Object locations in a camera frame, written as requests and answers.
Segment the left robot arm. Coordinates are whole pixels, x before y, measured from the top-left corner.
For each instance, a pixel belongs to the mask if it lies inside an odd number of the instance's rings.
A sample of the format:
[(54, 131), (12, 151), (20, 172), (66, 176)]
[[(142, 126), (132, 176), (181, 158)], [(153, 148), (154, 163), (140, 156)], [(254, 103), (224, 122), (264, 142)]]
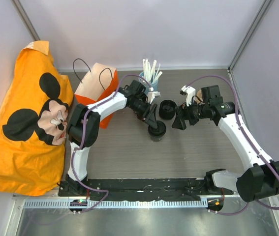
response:
[(65, 180), (59, 184), (59, 196), (82, 196), (87, 191), (87, 162), (91, 146), (96, 142), (100, 122), (114, 112), (130, 108), (137, 118), (150, 128), (157, 128), (156, 104), (160, 92), (146, 88), (139, 81), (117, 88), (108, 97), (90, 104), (78, 104), (71, 116), (67, 133), (71, 147), (70, 167)]

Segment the orange paper bag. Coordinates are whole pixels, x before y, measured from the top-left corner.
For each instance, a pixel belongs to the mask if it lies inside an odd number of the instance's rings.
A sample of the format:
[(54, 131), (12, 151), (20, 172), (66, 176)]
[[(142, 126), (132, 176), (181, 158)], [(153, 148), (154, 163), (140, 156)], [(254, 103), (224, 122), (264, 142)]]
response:
[(118, 88), (118, 84), (116, 68), (95, 63), (78, 85), (75, 98), (78, 103), (87, 106), (111, 95)]

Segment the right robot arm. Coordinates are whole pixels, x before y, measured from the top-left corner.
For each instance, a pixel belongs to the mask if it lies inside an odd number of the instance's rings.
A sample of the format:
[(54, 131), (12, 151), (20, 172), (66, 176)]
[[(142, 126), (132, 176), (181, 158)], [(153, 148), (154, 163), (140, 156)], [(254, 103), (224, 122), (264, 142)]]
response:
[(190, 86), (183, 86), (180, 93), (186, 96), (186, 101), (175, 108), (172, 127), (185, 130), (186, 122), (195, 125), (201, 119), (210, 119), (229, 139), (244, 167), (242, 174), (226, 169), (206, 172), (206, 192), (215, 194), (224, 188), (238, 193), (247, 203), (279, 194), (279, 161), (261, 148), (242, 117), (236, 114), (235, 104), (223, 101), (219, 87), (202, 88), (201, 98)]

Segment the black paper coffee cup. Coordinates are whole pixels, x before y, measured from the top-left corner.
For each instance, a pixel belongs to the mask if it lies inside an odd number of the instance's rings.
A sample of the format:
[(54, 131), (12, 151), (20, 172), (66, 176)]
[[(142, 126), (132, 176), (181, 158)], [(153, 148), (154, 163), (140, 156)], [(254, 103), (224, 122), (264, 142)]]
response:
[(156, 135), (156, 134), (151, 134), (150, 138), (153, 142), (159, 142), (161, 141), (163, 135)]

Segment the brown pulp cup carrier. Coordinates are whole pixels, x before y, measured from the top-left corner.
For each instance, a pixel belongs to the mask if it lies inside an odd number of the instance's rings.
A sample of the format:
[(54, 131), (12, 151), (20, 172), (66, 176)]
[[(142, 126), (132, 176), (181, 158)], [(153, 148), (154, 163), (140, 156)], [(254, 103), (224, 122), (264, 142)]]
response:
[(195, 97), (194, 97), (194, 101), (198, 104), (198, 103), (203, 103), (203, 98), (202, 98), (202, 91), (199, 90)]

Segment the black plastic cup lid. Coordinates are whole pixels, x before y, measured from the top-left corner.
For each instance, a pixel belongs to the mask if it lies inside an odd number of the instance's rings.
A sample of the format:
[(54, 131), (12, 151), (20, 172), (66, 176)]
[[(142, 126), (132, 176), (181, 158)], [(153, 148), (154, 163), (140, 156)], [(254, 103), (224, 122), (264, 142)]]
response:
[(148, 126), (148, 133), (153, 137), (162, 137), (166, 133), (166, 125), (164, 122), (158, 120), (157, 128), (153, 128), (152, 126)]

